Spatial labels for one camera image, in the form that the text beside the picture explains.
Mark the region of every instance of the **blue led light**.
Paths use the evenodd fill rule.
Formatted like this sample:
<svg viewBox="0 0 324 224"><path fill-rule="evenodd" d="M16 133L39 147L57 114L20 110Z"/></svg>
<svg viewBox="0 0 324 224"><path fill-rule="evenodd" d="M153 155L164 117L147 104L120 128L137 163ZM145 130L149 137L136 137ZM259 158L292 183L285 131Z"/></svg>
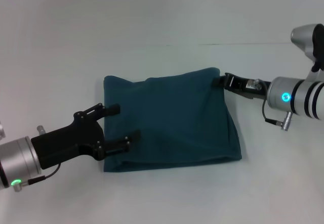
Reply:
<svg viewBox="0 0 324 224"><path fill-rule="evenodd" d="M281 99L284 101L284 102L289 102L290 101L290 94L289 93L283 93L282 96L281 96Z"/></svg>

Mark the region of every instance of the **green led light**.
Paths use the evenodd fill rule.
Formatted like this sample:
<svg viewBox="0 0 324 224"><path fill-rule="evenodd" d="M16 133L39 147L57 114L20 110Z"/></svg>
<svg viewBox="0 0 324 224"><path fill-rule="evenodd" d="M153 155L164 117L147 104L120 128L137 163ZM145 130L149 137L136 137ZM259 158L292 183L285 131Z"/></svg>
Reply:
<svg viewBox="0 0 324 224"><path fill-rule="evenodd" d="M11 182L11 185L13 186L13 185L15 185L15 184L20 184L21 183L21 180L13 180L12 182Z"/></svg>

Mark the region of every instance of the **white background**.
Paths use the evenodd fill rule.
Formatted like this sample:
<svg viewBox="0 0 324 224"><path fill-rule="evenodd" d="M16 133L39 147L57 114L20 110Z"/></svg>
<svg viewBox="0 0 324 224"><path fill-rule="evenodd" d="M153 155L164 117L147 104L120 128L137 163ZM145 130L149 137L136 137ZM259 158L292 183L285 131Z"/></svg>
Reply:
<svg viewBox="0 0 324 224"><path fill-rule="evenodd" d="M103 102L106 75L139 81L218 67L269 81L305 78L311 62L290 32L324 23L323 4L0 0L2 143L36 136L39 124L70 124L74 112ZM294 115L282 132L264 122L260 100L226 92L226 102L243 160L103 173L102 163L78 157L21 193L2 190L0 223L324 223L323 123Z"/></svg>

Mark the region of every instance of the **black stripe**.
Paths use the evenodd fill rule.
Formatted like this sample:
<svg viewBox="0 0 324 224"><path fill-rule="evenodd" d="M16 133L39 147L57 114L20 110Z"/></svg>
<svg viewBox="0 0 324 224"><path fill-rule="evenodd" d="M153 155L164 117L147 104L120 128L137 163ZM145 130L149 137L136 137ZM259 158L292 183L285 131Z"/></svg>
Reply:
<svg viewBox="0 0 324 224"><path fill-rule="evenodd" d="M293 92L292 92L292 99L290 100L290 107L292 109L292 112L294 114L297 114L296 109L295 109L295 94L297 92L297 89L299 88L300 84L303 83L304 80L300 80L298 83L296 83Z"/></svg>
<svg viewBox="0 0 324 224"><path fill-rule="evenodd" d="M305 97L305 101L304 101L304 110L305 110L305 113L308 117L312 118L312 116L310 116L310 113L309 113L309 107L308 107L308 104L309 104L309 97L314 89L314 87L319 84L320 81L316 81L314 82L310 87L309 89L307 90L307 93L306 93L306 97Z"/></svg>
<svg viewBox="0 0 324 224"><path fill-rule="evenodd" d="M314 94L314 98L313 98L313 103L312 103L312 111L313 111L313 115L316 119L319 119L318 116L317 116L317 112L316 112L316 103L317 103L317 98L318 98L318 95L321 91L321 89L324 87L324 83L322 85L320 85L317 89L316 89L316 92Z"/></svg>
<svg viewBox="0 0 324 224"><path fill-rule="evenodd" d="M8 183L8 180L7 180L7 177L5 175L5 171L4 169L2 168L2 165L1 165L1 161L0 161L0 179L4 185L5 188L8 188L9 187L9 183Z"/></svg>

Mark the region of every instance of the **cloth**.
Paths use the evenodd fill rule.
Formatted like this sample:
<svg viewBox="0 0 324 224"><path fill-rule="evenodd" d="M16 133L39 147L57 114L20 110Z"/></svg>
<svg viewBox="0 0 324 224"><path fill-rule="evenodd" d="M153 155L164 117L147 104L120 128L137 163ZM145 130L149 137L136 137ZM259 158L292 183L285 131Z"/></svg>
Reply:
<svg viewBox="0 0 324 224"><path fill-rule="evenodd" d="M120 104L120 114L105 118L105 138L137 129L141 139L130 151L107 157L106 172L214 164L241 159L239 139L224 101L212 88L217 68L178 76L130 82L104 79L105 105Z"/></svg>

